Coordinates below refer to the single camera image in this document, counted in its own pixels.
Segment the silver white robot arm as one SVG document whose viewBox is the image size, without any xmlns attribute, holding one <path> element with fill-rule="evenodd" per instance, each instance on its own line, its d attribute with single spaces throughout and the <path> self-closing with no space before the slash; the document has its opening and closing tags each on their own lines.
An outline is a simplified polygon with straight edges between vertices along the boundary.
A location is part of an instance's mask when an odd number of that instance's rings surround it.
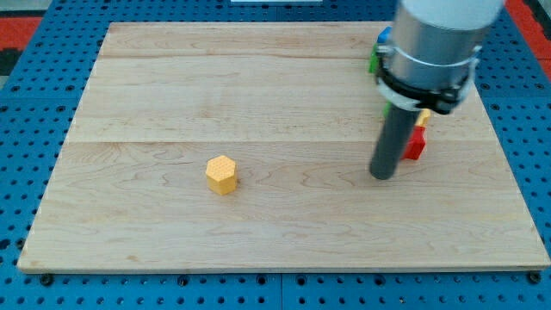
<svg viewBox="0 0 551 310">
<path fill-rule="evenodd" d="M 447 115 L 467 97 L 483 40 L 504 0 L 399 0 L 376 50 L 379 92 L 408 112 Z"/>
</svg>

